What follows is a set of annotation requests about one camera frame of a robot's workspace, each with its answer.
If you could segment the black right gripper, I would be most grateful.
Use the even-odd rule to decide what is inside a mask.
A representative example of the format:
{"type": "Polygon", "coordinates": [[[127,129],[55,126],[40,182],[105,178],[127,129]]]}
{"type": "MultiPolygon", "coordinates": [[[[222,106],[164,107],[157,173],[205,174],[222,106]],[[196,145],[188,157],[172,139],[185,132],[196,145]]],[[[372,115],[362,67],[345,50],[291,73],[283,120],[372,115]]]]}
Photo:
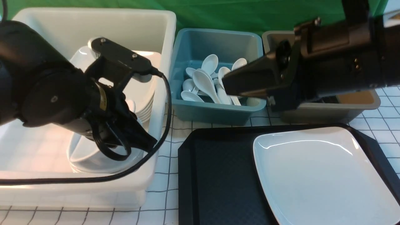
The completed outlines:
{"type": "Polygon", "coordinates": [[[291,111],[316,100],[302,64],[300,43],[284,39],[266,56],[227,73],[222,79],[226,94],[266,98],[273,112],[291,111]]]}

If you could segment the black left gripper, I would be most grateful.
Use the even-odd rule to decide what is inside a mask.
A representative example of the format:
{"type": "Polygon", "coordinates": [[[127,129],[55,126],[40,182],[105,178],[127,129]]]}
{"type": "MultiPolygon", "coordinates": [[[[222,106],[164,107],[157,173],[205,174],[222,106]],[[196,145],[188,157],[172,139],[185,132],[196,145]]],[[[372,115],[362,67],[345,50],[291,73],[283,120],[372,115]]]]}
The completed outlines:
{"type": "Polygon", "coordinates": [[[126,96],[113,86],[96,80],[78,83],[78,133],[96,144],[129,146],[151,152],[157,140],[137,122],[126,96]]]}

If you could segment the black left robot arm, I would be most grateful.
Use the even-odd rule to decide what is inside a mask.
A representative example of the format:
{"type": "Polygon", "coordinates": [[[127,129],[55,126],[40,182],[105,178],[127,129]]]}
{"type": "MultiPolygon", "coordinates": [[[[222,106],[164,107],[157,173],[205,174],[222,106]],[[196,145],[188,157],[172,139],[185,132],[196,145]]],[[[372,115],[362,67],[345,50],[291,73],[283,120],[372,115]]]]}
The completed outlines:
{"type": "Polygon", "coordinates": [[[123,93],[134,75],[155,70],[146,57],[104,37],[91,44],[100,56],[76,68],[28,25],[1,22],[1,124],[55,124],[89,140],[149,151],[156,139],[129,110],[123,93]]]}

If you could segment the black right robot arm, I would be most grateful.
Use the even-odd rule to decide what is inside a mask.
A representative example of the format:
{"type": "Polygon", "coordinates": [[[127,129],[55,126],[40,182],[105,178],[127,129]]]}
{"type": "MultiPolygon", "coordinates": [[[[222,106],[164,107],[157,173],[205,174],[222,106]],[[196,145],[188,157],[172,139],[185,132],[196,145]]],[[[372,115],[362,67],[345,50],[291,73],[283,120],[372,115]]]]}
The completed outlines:
{"type": "Polygon", "coordinates": [[[227,95],[274,99],[275,112],[324,97],[399,85],[399,10],[376,17],[367,0],[343,0],[345,19],[294,27],[294,43],[227,73],[227,95]]]}

